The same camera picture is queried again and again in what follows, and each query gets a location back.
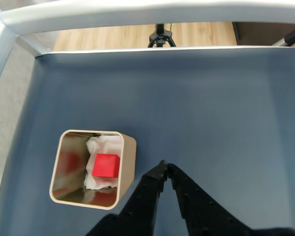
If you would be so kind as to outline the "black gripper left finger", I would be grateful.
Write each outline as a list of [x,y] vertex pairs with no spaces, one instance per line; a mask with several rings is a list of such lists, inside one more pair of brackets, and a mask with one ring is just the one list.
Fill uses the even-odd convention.
[[160,194],[168,176],[165,160],[145,173],[120,212],[121,231],[153,231]]

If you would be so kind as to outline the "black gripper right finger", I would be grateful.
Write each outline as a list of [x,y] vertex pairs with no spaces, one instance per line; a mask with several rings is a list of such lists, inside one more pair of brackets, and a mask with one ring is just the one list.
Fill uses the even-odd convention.
[[190,236],[251,235],[249,227],[226,211],[179,167],[169,164],[168,177]]

